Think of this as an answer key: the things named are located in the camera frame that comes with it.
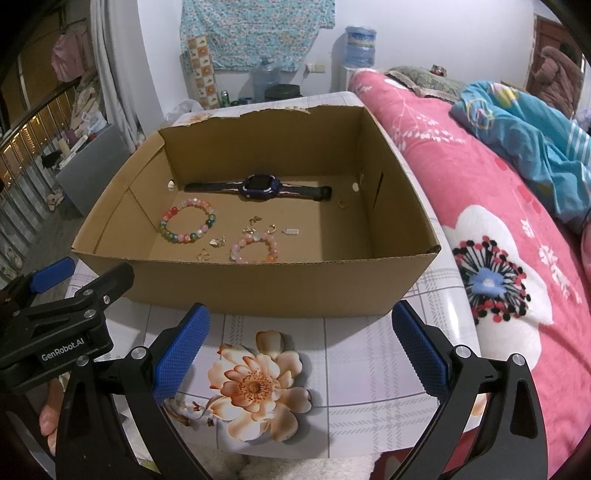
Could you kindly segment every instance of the cardboard box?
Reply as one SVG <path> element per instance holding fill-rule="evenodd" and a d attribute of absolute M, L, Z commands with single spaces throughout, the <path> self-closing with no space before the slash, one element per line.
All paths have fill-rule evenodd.
<path fill-rule="evenodd" d="M 266 109 L 207 118 L 152 134 L 113 178 L 86 219 L 73 251 L 103 273 L 122 260 L 135 270 L 126 296 L 143 303 L 274 317 L 385 314 L 425 271 L 440 247 L 394 150 L 373 116 L 358 106 Z M 193 181 L 271 173 L 289 183 L 330 185 L 332 199 L 246 201 L 231 194 L 189 194 Z M 174 179 L 180 189 L 169 191 Z M 167 209 L 186 198 L 210 202 L 217 220 L 194 244 L 158 234 Z M 339 207 L 339 201 L 348 207 Z M 275 264 L 235 264 L 230 246 L 255 215 L 275 224 Z M 186 208 L 168 228 L 194 232 L 205 220 Z M 284 228 L 298 228 L 288 236 Z M 209 245 L 225 236 L 223 248 Z M 207 262 L 197 260 L 203 248 Z M 260 242 L 243 250 L 264 259 Z"/>

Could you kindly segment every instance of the plastic bag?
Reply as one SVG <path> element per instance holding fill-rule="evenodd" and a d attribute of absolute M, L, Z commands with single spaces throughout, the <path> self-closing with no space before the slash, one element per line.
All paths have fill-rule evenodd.
<path fill-rule="evenodd" d="M 107 120 L 103 117 L 100 111 L 93 113 L 82 113 L 82 123 L 80 129 L 84 135 L 90 136 L 91 134 L 98 133 L 107 126 Z"/>
<path fill-rule="evenodd" d="M 176 107 L 174 107 L 169 113 L 166 114 L 164 127 L 170 127 L 175 121 L 177 121 L 182 115 L 189 112 L 203 112 L 203 107 L 198 101 L 190 98 L 185 98 Z"/>

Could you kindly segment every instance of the human hand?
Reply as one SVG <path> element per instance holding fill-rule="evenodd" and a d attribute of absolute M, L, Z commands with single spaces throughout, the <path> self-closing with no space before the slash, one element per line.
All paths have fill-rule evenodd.
<path fill-rule="evenodd" d="M 47 446 L 52 455 L 56 454 L 57 424 L 60 419 L 61 404 L 64 400 L 64 389 L 57 378 L 48 382 L 49 394 L 47 402 L 39 414 L 41 434 L 47 437 Z"/>

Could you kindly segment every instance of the curtain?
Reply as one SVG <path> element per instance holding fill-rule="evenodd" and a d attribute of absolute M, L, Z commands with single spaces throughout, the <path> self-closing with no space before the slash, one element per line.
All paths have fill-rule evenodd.
<path fill-rule="evenodd" d="M 113 46 L 118 43 L 114 38 L 116 29 L 110 27 L 109 3 L 110 0 L 90 0 L 92 48 L 105 101 L 107 121 L 117 126 L 129 152 L 133 153 L 144 139 L 144 135 L 139 129 L 129 85 L 118 81 L 115 71 Z"/>

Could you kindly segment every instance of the pink beaded bracelet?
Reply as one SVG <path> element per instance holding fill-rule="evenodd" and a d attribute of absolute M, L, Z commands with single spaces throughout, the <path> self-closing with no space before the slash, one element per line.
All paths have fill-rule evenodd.
<path fill-rule="evenodd" d="M 269 254 L 265 260 L 261 260 L 260 262 L 247 262 L 240 256 L 240 250 L 254 242 L 265 242 L 269 247 Z M 278 257 L 279 250 L 273 235 L 268 232 L 260 233 L 252 229 L 247 229 L 244 236 L 241 237 L 237 243 L 232 245 L 232 248 L 230 249 L 230 258 L 236 263 L 273 263 L 277 261 Z"/>

